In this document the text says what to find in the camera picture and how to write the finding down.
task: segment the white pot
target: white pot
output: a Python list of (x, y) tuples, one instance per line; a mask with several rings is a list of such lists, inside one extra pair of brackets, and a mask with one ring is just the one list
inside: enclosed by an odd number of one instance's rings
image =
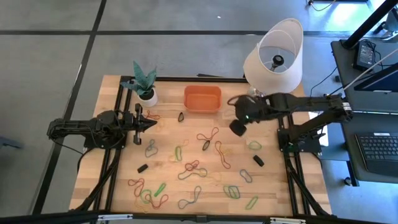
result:
[(156, 94), (156, 90), (155, 88), (153, 88), (154, 90), (154, 95), (151, 99), (149, 100), (143, 100), (141, 99), (141, 97), (138, 95), (139, 100), (141, 101), (141, 105), (145, 106), (145, 107), (151, 107), (151, 106), (155, 106), (155, 104), (157, 103), (157, 94)]

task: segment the power adapter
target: power adapter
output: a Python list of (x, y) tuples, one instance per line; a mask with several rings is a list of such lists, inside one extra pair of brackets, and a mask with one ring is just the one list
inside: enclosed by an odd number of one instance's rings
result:
[(365, 71), (374, 64), (374, 51), (367, 43), (359, 41), (355, 48), (353, 68)]

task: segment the white lampshade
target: white lampshade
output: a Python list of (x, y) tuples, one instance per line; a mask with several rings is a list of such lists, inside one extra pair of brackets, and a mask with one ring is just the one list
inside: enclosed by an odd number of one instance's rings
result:
[[(271, 71), (272, 57), (260, 57), (261, 49), (273, 47), (292, 54), (291, 65), (284, 71)], [(256, 45), (244, 61), (243, 70), (249, 84), (265, 94), (290, 93), (301, 82), (303, 73), (303, 27), (296, 19), (285, 19), (276, 24)]]

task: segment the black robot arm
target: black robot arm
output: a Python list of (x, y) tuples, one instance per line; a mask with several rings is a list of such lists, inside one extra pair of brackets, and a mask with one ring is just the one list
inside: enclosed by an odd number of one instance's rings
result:
[(330, 123), (350, 121), (353, 117), (348, 103), (340, 95), (324, 97), (296, 97), (288, 93), (275, 93), (267, 96), (235, 96), (228, 101), (235, 107), (237, 119), (230, 124), (233, 133), (242, 136), (245, 125), (253, 122), (283, 118), (296, 111), (324, 111), (306, 123), (287, 129), (287, 142), (292, 144), (303, 141), (308, 135), (316, 132)]
[(157, 123), (142, 115), (142, 106), (136, 104), (136, 116), (129, 111), (104, 111), (96, 118), (88, 121), (65, 121), (56, 119), (50, 123), (47, 136), (56, 140), (70, 134), (82, 135), (86, 138), (85, 147), (108, 149), (116, 147), (129, 131), (136, 131), (133, 142), (140, 145), (141, 132)]

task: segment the orange container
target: orange container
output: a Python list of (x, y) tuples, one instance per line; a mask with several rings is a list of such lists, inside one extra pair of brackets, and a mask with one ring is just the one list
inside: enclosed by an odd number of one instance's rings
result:
[(218, 86), (187, 86), (184, 106), (189, 112), (216, 113), (221, 108), (221, 89)]

